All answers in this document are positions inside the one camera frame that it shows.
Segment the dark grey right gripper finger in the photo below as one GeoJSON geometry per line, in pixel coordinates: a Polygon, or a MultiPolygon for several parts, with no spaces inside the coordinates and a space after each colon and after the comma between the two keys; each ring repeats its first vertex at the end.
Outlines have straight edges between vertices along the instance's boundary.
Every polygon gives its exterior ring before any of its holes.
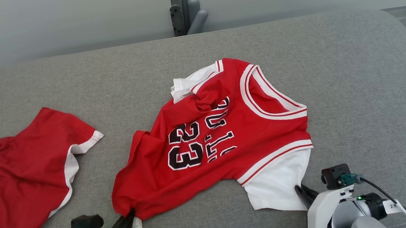
{"type": "Polygon", "coordinates": [[[309,209],[314,200],[318,196],[318,192],[312,190],[311,188],[303,185],[296,185],[295,192],[298,194],[299,198],[301,199],[302,203],[305,205],[306,209],[309,209]]]}

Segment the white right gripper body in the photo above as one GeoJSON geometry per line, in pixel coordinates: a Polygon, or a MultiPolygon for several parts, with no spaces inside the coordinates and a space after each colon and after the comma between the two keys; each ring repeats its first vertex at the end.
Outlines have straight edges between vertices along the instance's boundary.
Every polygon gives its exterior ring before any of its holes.
{"type": "Polygon", "coordinates": [[[348,186],[318,194],[308,209],[307,228],[327,228],[340,200],[350,197],[353,192],[354,186],[348,186]]]}

